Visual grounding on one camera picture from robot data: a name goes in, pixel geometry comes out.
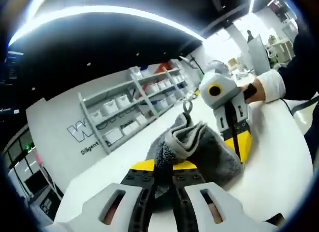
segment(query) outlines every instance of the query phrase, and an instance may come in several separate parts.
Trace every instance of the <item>desk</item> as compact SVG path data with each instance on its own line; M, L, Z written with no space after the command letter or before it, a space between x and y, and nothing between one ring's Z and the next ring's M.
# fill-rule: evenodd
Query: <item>desk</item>
M194 123L204 120L217 130L211 109L199 96L193 100ZM68 186L55 221L68 221L81 213L82 205L109 183L119 183L132 164L145 159L151 142L170 126L182 104L146 127L110 155L75 177ZM305 192L312 163L304 138L282 101L250 106L253 145L244 173L232 181L228 192L238 198L247 215L265 220L276 213L287 217ZM154 213L149 231L177 231L172 211Z

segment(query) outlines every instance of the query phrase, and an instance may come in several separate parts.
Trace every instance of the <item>gray gripper part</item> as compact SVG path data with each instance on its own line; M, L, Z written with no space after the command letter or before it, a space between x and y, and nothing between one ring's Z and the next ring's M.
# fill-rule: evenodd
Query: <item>gray gripper part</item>
M186 186L185 189L193 204L199 232L272 232L277 229L268 222L257 222L245 215L240 201L213 182ZM215 223L201 192L210 196L223 222Z
M83 204L82 213L74 219L59 223L68 232L127 232L136 200L142 187L127 186L122 184L109 184L98 194ZM114 199L119 194L124 194L117 207L110 225L103 220Z

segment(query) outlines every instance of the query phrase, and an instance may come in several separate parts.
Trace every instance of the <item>metal shelving unit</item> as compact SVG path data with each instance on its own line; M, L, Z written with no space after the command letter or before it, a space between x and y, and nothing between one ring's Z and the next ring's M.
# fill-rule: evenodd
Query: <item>metal shelving unit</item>
M82 111L87 118L90 127L92 128L92 131L98 141L101 143L102 147L104 148L105 152L107 154L110 154L113 150L121 146L123 143L128 141L130 138L132 138L134 135L136 135L138 132L140 132L142 129L147 127L150 123L155 121L157 118L159 118L161 115L163 115L165 112L167 112L169 109L171 109L176 103L169 105L167 108L163 109L162 111L157 112L155 108L153 107L150 98L167 93L167 91L175 89L175 94L177 97L177 101L182 100L185 96L185 93L179 88L179 85L182 83L186 83L185 80L180 81L178 83L175 83L173 80L174 75L179 75L181 67L178 66L172 70L167 70L165 67L163 68L164 72L157 73L154 75L146 76L141 79L136 79L134 76L131 75L131 80L121 83L117 86L114 86L112 88L105 89L103 91L97 92L89 97L83 98L81 93L78 93L80 106L82 108ZM133 68L128 69L128 73L133 72ZM172 83L172 86L169 86L167 88L164 88L158 92L152 93L150 95L146 95L146 93L143 90L144 84L149 84L154 81L159 81L163 79L169 79ZM139 99L134 99L131 95L133 92L139 92L141 95ZM109 115L103 115L103 120L99 121L99 123L95 123L91 115L93 112L96 112L100 108L102 108L103 103L106 103L107 101L119 96L126 94L128 99L131 101L130 105L120 108L118 111L113 112ZM130 122L132 118L130 118L130 114L142 112L142 107L147 109L148 115L152 114L151 116L146 117L146 123L139 125L138 128L134 129L130 134L123 135L120 139L115 141L113 144L108 145L102 136L107 132L107 130L110 130L109 127L113 128L120 128L119 123L125 124L125 122Z

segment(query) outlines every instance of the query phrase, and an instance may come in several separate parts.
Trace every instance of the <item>black sleeve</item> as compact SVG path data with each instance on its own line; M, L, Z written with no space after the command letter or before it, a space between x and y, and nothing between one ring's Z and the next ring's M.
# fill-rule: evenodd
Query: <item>black sleeve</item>
M294 53L287 67L278 70L286 88L284 99L310 100L319 87L316 46L306 35L299 34L294 41Z

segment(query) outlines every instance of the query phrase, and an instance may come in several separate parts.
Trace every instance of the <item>fluorescent light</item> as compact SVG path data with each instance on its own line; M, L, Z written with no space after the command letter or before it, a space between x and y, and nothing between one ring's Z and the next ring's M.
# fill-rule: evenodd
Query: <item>fluorescent light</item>
M249 6L248 14L252 13L253 8L254 8L254 3L255 3L255 0L250 0L250 6Z
M276 1L276 0L271 0L271 1L267 4L267 6L270 6L274 1Z
M31 21L45 0L32 0L28 8L26 21Z
M166 24L168 26L174 27L178 30L181 30L196 39L200 41L205 41L205 38L201 37L197 33L193 32L192 30L174 22L169 19L166 19L161 16L157 16L155 14L151 14L145 11L140 11L132 8L126 8L126 7L120 7L120 6L74 6L74 7L68 7L59 11L50 12L44 15L39 16L38 18L34 18L33 20L27 22L24 26L22 26L21 29L19 29L15 35L11 38L9 42L9 46L14 44L16 41L18 41L23 36L27 35L28 33L34 31L38 27L60 19L65 18L69 16L75 16L80 14L86 14L86 13L117 13L117 14L127 14L132 16L138 16L143 17L149 20L157 21L163 24Z

